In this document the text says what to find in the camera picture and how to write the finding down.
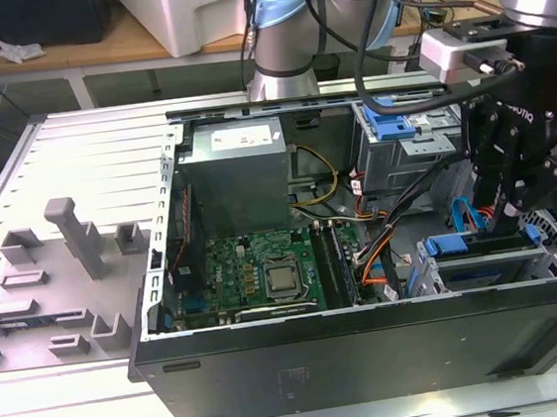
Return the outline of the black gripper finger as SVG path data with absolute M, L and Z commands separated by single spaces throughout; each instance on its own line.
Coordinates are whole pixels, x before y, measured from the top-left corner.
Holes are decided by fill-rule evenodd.
M 503 211 L 507 202 L 506 192 L 502 190 L 506 155 L 504 151 L 497 150 L 501 133 L 501 105 L 487 98 L 466 109 L 467 147 L 475 176 L 472 189 L 474 207 L 493 207 L 487 236 L 513 233 L 513 220 Z
M 491 124 L 484 137 L 494 231 L 506 236 L 520 215 L 557 196 L 557 121 Z

